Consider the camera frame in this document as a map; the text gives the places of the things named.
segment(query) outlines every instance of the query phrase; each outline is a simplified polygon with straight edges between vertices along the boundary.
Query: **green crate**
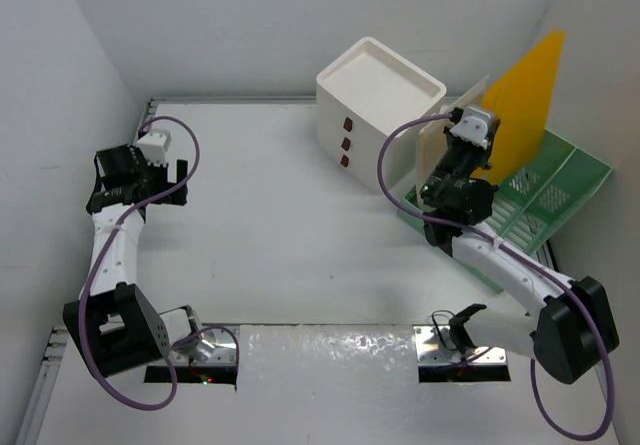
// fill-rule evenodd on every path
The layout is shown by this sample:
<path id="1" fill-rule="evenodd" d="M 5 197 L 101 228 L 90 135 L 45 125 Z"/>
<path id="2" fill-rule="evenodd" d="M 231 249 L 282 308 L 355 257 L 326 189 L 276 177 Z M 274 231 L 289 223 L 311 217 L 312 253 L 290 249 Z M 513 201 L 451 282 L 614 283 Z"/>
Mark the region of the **green crate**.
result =
<path id="1" fill-rule="evenodd" d="M 487 224 L 528 255 L 533 255 L 587 200 L 611 173 L 606 163 L 549 130 L 540 152 L 507 178 L 496 193 Z M 412 189 L 404 204 L 417 208 Z M 422 233 L 422 221 L 398 212 Z"/>

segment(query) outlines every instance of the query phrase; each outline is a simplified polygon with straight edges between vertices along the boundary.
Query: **white table surface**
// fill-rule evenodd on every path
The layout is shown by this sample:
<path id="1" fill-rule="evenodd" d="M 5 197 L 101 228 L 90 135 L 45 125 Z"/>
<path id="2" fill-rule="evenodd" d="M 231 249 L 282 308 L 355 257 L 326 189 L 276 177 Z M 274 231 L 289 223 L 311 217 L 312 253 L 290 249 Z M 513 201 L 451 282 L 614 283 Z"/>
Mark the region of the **white table surface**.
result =
<path id="1" fill-rule="evenodd" d="M 387 325 L 243 326 L 238 391 L 180 385 L 160 412 L 107 396 L 70 343 L 39 445 L 301 443 L 569 444 L 539 415 L 528 361 L 510 383 L 419 384 L 412 329 L 435 308 L 517 309 L 395 216 L 316 146 L 314 107 L 161 105 L 187 121 L 202 168 L 182 207 L 153 207 L 139 285 L 157 310 L 189 303 L 205 321 Z M 172 154 L 191 159 L 177 129 Z M 388 325 L 393 323 L 405 325 Z M 146 401 L 168 385 L 140 368 L 113 377 Z M 564 426 L 588 432 L 604 410 L 594 371 L 571 387 L 540 372 Z M 613 430 L 598 441 L 617 444 Z"/>
<path id="2" fill-rule="evenodd" d="M 316 143 L 310 104 L 160 105 L 197 134 L 185 207 L 152 206 L 138 283 L 157 310 L 212 322 L 412 324 L 495 293 Z M 170 157 L 192 160 L 170 122 Z"/>

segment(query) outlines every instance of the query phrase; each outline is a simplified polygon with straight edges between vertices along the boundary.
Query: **purple cable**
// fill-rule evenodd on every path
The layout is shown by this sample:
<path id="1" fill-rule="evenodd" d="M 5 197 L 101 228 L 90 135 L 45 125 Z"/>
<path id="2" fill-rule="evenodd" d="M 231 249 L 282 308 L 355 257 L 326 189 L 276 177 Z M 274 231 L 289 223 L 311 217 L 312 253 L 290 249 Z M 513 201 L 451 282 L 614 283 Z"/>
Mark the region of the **purple cable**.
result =
<path id="1" fill-rule="evenodd" d="M 393 195 L 391 195 L 391 192 L 389 191 L 388 187 L 384 183 L 384 177 L 383 177 L 383 174 L 382 174 L 382 163 L 383 163 L 383 160 L 384 160 L 384 155 L 385 155 L 387 149 L 389 148 L 389 145 L 393 141 L 393 139 L 395 137 L 397 137 L 399 134 L 401 134 L 402 132 L 404 132 L 405 130 L 407 130 L 407 129 L 411 128 L 411 127 L 415 127 L 416 125 L 421 125 L 421 124 L 424 124 L 424 123 L 432 122 L 434 120 L 442 120 L 442 119 L 446 119 L 446 118 L 451 118 L 451 114 L 432 115 L 430 117 L 419 118 L 417 120 L 413 120 L 413 121 L 411 121 L 409 123 L 406 123 L 406 124 L 402 125 L 401 127 L 397 128 L 396 130 L 394 130 L 387 137 L 385 142 L 382 144 L 382 148 L 380 149 L 380 154 L 378 155 L 378 166 L 377 166 L 377 169 L 378 169 L 378 183 L 380 184 L 380 188 L 382 189 L 382 193 L 384 193 L 384 195 L 389 199 L 389 201 L 391 203 L 393 203 L 397 208 L 399 208 L 403 212 L 408 213 L 409 215 L 411 215 L 413 217 L 416 217 L 416 218 L 419 218 L 420 220 L 423 220 L 425 222 L 432 222 L 432 223 L 438 223 L 438 224 L 441 224 L 441 225 L 448 225 L 448 226 L 451 226 L 451 227 L 460 228 L 460 229 L 462 229 L 464 231 L 470 231 L 470 232 L 476 233 L 477 235 L 481 236 L 485 240 L 493 243 L 493 238 L 491 237 L 491 235 L 483 232 L 482 230 L 479 230 L 479 229 L 474 228 L 474 227 L 469 227 L 469 226 L 464 225 L 462 223 L 453 222 L 451 220 L 445 220 L 445 219 L 442 219 L 442 218 L 430 217 L 430 216 L 424 215 L 424 214 L 422 214 L 420 212 L 417 212 L 415 210 L 412 210 L 411 208 L 405 207 L 398 199 L 396 199 Z M 580 301 L 580 299 L 575 295 L 575 293 L 573 293 L 569 287 L 567 287 L 564 283 L 562 283 L 559 279 L 557 279 L 546 268 L 544 268 L 542 265 L 540 265 L 539 263 L 535 262 L 534 260 L 531 260 L 529 258 L 523 257 L 516 250 L 514 250 L 511 247 L 505 245 L 504 243 L 501 243 L 499 248 L 500 248 L 500 250 L 505 252 L 507 255 L 509 255 L 513 259 L 517 260 L 521 264 L 525 265 L 526 267 L 529 267 L 531 270 L 539 273 L 540 275 L 544 276 L 545 278 L 547 278 L 548 280 L 553 282 L 564 293 L 567 294 L 567 296 L 576 305 L 576 307 L 578 308 L 578 310 L 580 310 L 580 313 L 584 317 L 584 319 L 585 319 L 585 321 L 587 323 L 587 326 L 589 327 L 589 330 L 593 334 L 593 337 L 594 337 L 595 342 L 596 342 L 596 347 L 598 348 L 598 352 L 600 353 L 600 358 L 602 359 L 602 365 L 603 365 L 603 368 L 604 368 L 605 381 L 606 381 L 606 385 L 607 385 L 606 409 L 605 409 L 604 417 L 602 419 L 602 423 L 600 424 L 600 426 L 594 432 L 588 433 L 588 434 L 585 434 L 585 435 L 579 435 L 579 434 L 576 434 L 576 433 L 573 433 L 573 432 L 569 432 L 569 431 L 564 430 L 563 428 L 561 428 L 557 423 L 555 423 L 551 419 L 551 417 L 549 416 L 547 411 L 544 409 L 544 405 L 542 404 L 542 400 L 540 398 L 540 391 L 538 390 L 538 384 L 537 384 L 537 381 L 536 381 L 535 361 L 531 360 L 531 366 L 530 366 L 530 370 L 531 370 L 531 386 L 533 388 L 533 397 L 534 397 L 534 399 L 536 401 L 536 405 L 538 406 L 538 409 L 540 410 L 540 413 L 542 414 L 544 419 L 547 421 L 547 423 L 555 431 L 557 431 L 561 435 L 564 435 L 565 437 L 571 438 L 573 440 L 581 441 L 581 442 L 589 442 L 589 441 L 596 440 L 596 439 L 602 437 L 605 434 L 605 432 L 609 429 L 609 426 L 611 425 L 611 421 L 613 420 L 613 409 L 614 409 L 614 405 L 615 405 L 615 384 L 614 384 L 614 380 L 613 380 L 613 370 L 611 368 L 611 361 L 609 360 L 609 354 L 607 353 L 606 346 L 604 344 L 604 341 L 602 340 L 602 336 L 600 335 L 600 332 L 598 331 L 597 325 L 593 321 L 593 318 L 591 318 L 591 315 L 589 314 L 589 311 L 587 310 L 587 308 Z"/>
<path id="2" fill-rule="evenodd" d="M 158 193 L 153 197 L 147 198 L 145 200 L 142 200 L 141 202 L 133 204 L 131 207 L 127 209 L 126 212 L 124 212 L 120 216 L 120 218 L 118 218 L 118 220 L 116 221 L 116 224 L 113 227 L 113 230 L 111 231 L 111 233 L 109 234 L 109 237 L 107 238 L 107 241 L 102 247 L 102 250 L 100 250 L 100 253 L 98 253 L 96 261 L 94 262 L 93 266 L 91 267 L 91 270 L 89 271 L 89 276 L 87 277 L 87 281 L 84 285 L 84 289 L 82 290 L 82 294 L 80 296 L 80 311 L 79 311 L 79 318 L 78 318 L 80 348 L 82 349 L 82 354 L 84 356 L 85 362 L 87 363 L 87 368 L 89 369 L 89 372 L 91 373 L 93 378 L 96 379 L 96 381 L 100 384 L 100 386 L 109 395 L 111 395 L 120 403 L 127 405 L 128 407 L 135 408 L 137 410 L 145 410 L 145 411 L 160 410 L 161 408 L 164 408 L 167 405 L 169 405 L 173 400 L 173 398 L 176 396 L 176 392 L 178 390 L 178 375 L 176 374 L 175 367 L 173 366 L 173 364 L 171 363 L 171 360 L 169 360 L 168 357 L 164 358 L 165 362 L 167 363 L 167 367 L 169 368 L 169 375 L 171 376 L 171 392 L 169 393 L 169 396 L 162 402 L 152 403 L 152 404 L 141 403 L 141 402 L 136 402 L 135 400 L 132 400 L 122 395 L 118 390 L 113 388 L 111 384 L 107 382 L 107 379 L 102 375 L 102 373 L 100 373 L 100 370 L 96 365 L 93 355 L 91 354 L 91 348 L 89 346 L 89 338 L 87 337 L 87 303 L 89 301 L 91 286 L 93 285 L 93 282 L 96 278 L 98 270 L 100 269 L 100 264 L 102 263 L 102 260 L 104 260 L 104 257 L 107 254 L 109 247 L 113 243 L 113 240 L 115 239 L 116 234 L 120 230 L 120 225 L 122 225 L 126 220 L 126 218 L 132 213 L 134 213 L 135 211 L 141 209 L 142 207 L 146 207 L 147 205 L 154 203 L 157 200 L 160 200 L 161 198 L 166 197 L 167 195 L 171 195 L 173 192 L 182 188 L 191 179 L 191 177 L 193 177 L 193 174 L 198 168 L 198 163 L 200 163 L 200 144 L 198 143 L 198 139 L 193 133 L 193 130 L 191 130 L 191 128 L 189 128 L 189 126 L 186 123 L 184 123 L 182 120 L 178 120 L 177 118 L 168 117 L 168 116 L 154 117 L 144 122 L 140 127 L 140 131 L 144 131 L 144 129 L 149 127 L 152 123 L 160 120 L 168 120 L 170 122 L 177 123 L 182 128 L 184 128 L 186 132 L 191 136 L 191 140 L 193 140 L 193 146 L 196 152 L 196 156 L 193 161 L 193 167 L 191 167 L 191 170 L 189 170 L 189 173 L 187 173 L 187 176 L 184 177 L 182 180 L 180 180 L 178 183 L 176 183 L 173 187 L 169 188 L 168 190 L 165 190 L 164 192 Z"/>

